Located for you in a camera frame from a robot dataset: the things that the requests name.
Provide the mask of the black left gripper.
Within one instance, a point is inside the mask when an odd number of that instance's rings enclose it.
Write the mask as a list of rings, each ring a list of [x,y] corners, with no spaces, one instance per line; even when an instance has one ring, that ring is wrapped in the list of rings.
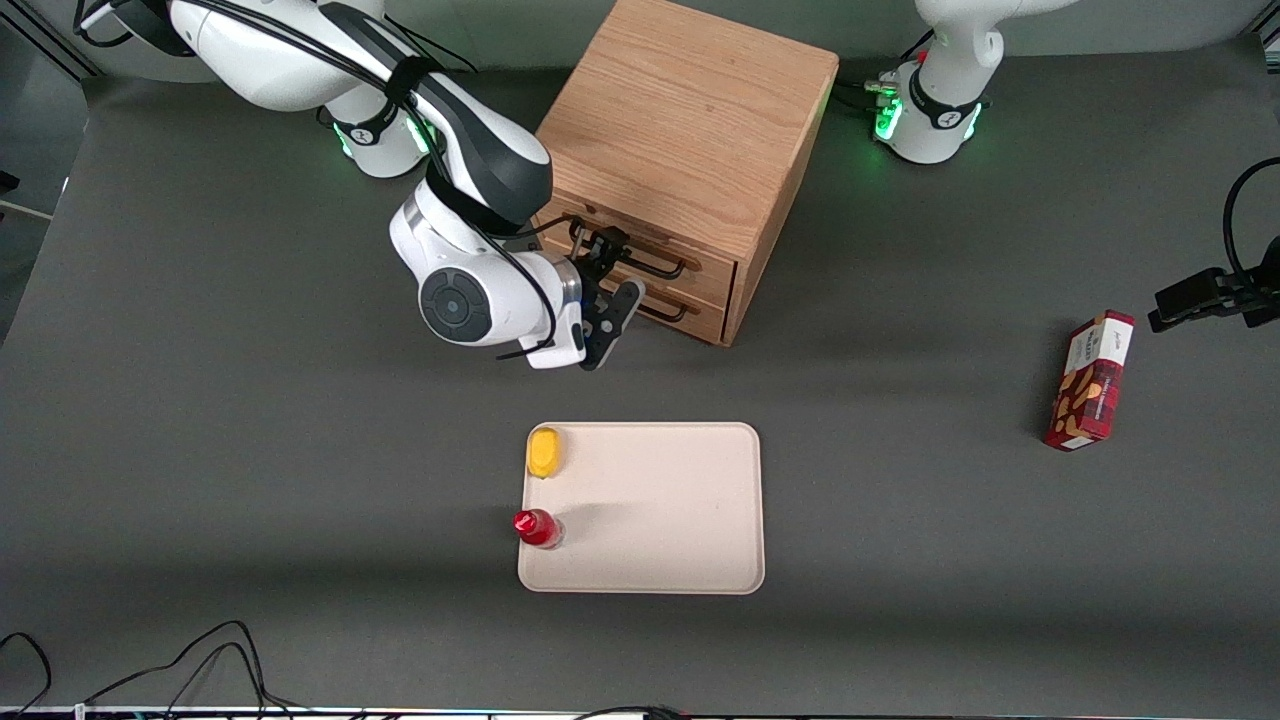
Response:
[[[1248,309],[1239,307],[1240,284],[1234,273],[1207,268],[1170,284],[1155,295],[1156,309],[1148,313],[1155,333],[1164,333],[1188,322],[1211,316],[1242,314],[1253,329],[1279,319],[1279,245],[1274,237],[1257,266],[1245,272],[1242,283],[1251,293]]]

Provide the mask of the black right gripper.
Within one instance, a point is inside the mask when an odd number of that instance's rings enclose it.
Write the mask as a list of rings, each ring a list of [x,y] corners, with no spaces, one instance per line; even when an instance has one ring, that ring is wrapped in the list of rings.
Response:
[[[614,265],[628,258],[628,246],[630,236],[618,227],[575,227],[575,269],[582,282],[585,372],[598,370],[605,364],[646,296],[646,286],[641,281],[623,281],[614,290],[602,288]]]

